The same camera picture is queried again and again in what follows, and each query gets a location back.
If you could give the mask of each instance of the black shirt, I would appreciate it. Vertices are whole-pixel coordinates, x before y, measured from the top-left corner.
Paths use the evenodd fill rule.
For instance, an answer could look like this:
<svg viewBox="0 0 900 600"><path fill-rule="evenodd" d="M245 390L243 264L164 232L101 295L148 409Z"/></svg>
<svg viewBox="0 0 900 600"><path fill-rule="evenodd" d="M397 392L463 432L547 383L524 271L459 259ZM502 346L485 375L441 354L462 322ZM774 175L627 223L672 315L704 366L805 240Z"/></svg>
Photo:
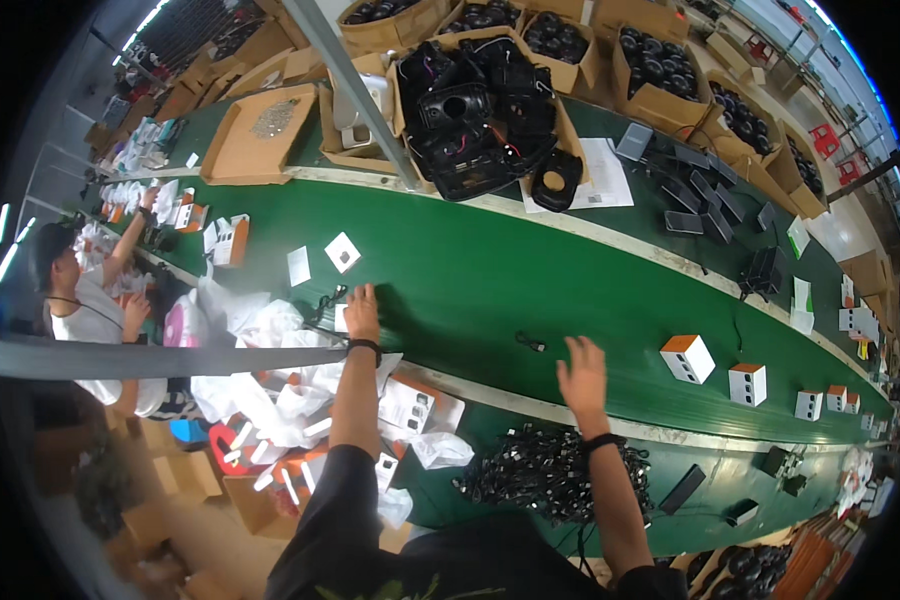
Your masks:
<svg viewBox="0 0 900 600"><path fill-rule="evenodd" d="M334 446L296 534L266 580L265 598L686 598L684 574L641 566L614 593L577 570L537 532L528 514L502 513L379 549L374 461Z"/></svg>

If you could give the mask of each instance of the blue object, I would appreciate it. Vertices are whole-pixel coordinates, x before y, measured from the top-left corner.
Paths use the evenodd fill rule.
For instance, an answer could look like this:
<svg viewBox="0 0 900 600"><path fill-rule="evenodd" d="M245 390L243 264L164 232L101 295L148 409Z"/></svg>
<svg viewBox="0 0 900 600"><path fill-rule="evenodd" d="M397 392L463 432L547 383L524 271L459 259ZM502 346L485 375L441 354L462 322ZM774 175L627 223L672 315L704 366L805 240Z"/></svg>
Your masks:
<svg viewBox="0 0 900 600"><path fill-rule="evenodd" d="M180 419L170 421L169 432L173 434L174 438L187 444L191 442L210 441L210 436L207 435L207 432L201 429L201 426L192 420Z"/></svg>

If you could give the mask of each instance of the red plastic stool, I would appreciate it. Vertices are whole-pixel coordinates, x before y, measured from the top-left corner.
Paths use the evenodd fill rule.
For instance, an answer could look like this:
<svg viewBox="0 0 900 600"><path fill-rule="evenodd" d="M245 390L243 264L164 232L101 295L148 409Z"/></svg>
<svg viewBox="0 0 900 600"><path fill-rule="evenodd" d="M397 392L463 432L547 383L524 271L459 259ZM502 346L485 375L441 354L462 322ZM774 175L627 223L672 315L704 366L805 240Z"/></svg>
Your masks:
<svg viewBox="0 0 900 600"><path fill-rule="evenodd" d="M837 163L837 170L840 171L840 185L846 186L853 180L860 177L860 171L857 170L857 161L848 158L843 162Z"/></svg>
<svg viewBox="0 0 900 600"><path fill-rule="evenodd" d="M810 129L810 135L813 136L813 147L825 159L833 156L840 148L840 140L837 134L833 132L833 127L829 125L815 126Z"/></svg>

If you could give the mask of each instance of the black wristband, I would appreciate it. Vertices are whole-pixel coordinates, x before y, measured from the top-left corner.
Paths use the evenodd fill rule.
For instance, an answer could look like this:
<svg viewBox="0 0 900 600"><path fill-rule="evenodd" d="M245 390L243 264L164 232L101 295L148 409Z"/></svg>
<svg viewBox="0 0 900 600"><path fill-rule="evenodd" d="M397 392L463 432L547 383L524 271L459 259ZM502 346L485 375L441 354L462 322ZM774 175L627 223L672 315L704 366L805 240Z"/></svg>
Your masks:
<svg viewBox="0 0 900 600"><path fill-rule="evenodd" d="M606 446L607 444L614 444L618 447L623 446L625 440L620 436L615 436L612 433L601 433L596 438L588 439L583 442L580 446L580 450L583 452L583 456L586 457L587 460L590 458L590 454L599 449L601 446Z"/></svg>
<svg viewBox="0 0 900 600"><path fill-rule="evenodd" d="M384 353L380 349L380 346L377 345L377 342L372 342L371 340L350 340L346 343L346 353L350 354L350 351L357 348L358 346L369 348L377 354L377 367L379 368L380 361L383 359Z"/></svg>

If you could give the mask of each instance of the worker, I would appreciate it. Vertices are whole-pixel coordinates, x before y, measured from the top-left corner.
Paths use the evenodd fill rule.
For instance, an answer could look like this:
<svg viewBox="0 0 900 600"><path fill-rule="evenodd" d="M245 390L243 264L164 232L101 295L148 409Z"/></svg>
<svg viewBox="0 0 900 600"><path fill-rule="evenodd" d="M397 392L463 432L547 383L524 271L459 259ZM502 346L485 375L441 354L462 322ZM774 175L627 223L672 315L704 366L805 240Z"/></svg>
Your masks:
<svg viewBox="0 0 900 600"><path fill-rule="evenodd" d="M600 548L615 595L551 547L528 512L421 534L399 555L380 550L374 468L380 455L375 383L380 325L373 286L356 287L346 302L350 342L334 400L330 451L296 533L266 581L267 599L686 598L684 574L654 565L604 412L604 353L584 337L566 339L571 364L557 361L556 378L589 453Z"/></svg>
<svg viewBox="0 0 900 600"><path fill-rule="evenodd" d="M103 264L81 273L73 249L76 232L57 222L37 231L30 248L30 275L43 295L53 337L62 341L137 344L151 312L143 293L126 308L105 291L127 266L144 230L159 188L147 189L133 220ZM122 415L154 421L199 419L203 415L189 390L189 379L80 380L76 384Z"/></svg>

